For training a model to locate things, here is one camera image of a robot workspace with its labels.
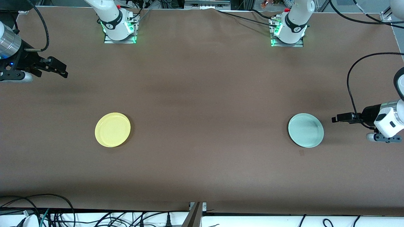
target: light green plate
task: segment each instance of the light green plate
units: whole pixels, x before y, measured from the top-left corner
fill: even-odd
[[[313,115],[299,113],[289,121],[289,135],[301,147],[312,148],[321,143],[324,129],[321,122]]]

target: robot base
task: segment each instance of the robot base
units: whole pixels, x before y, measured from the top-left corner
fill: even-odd
[[[268,19],[269,24],[276,26],[280,26],[281,21],[282,19],[280,18],[280,15],[276,15],[276,17]],[[277,29],[277,27],[269,27],[269,33],[271,35],[271,46],[303,47],[303,38],[300,38],[297,43],[293,44],[282,42],[277,36],[274,35]]]
[[[140,15],[137,15],[135,18],[128,21],[129,22],[128,23],[129,24],[128,25],[129,29],[134,31],[128,37],[126,37],[123,40],[113,40],[113,39],[111,39],[110,37],[108,37],[105,34],[104,43],[114,43],[114,44],[117,44],[117,43],[121,43],[121,44],[133,44],[133,43],[136,43],[137,31],[139,29],[139,19],[140,19]]]

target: metal cylinder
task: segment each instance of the metal cylinder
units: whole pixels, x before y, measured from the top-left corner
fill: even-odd
[[[20,46],[20,36],[0,21],[0,59],[8,58],[17,53]]]

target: black strap band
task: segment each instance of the black strap band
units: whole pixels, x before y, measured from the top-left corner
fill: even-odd
[[[293,33],[299,33],[304,27],[306,27],[307,22],[304,25],[297,25],[290,21],[289,13],[285,16],[285,22],[288,27],[292,30]]]
[[[113,21],[106,22],[106,21],[103,21],[100,19],[101,23],[104,25],[104,27],[106,29],[113,30],[113,29],[115,29],[116,25],[118,25],[122,21],[122,11],[120,11],[120,10],[118,10],[118,11],[119,11],[119,15]]]

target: tabletop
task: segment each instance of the tabletop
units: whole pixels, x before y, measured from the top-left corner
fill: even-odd
[[[368,129],[331,122],[352,111],[350,66],[399,51],[391,27],[315,13],[304,47],[284,48],[271,47],[267,26],[213,9],[152,10],[136,44],[104,44],[93,9],[40,11],[50,34],[40,55],[64,62],[69,76],[0,84],[1,194],[57,193],[76,208],[206,201],[216,212],[404,215],[403,144],[368,142]],[[26,42],[45,44],[34,11],[18,24]],[[400,56],[379,56],[354,68],[360,111],[399,98],[402,66]],[[94,129],[111,112],[133,130],[107,148]],[[321,121],[319,146],[290,139],[298,113]]]

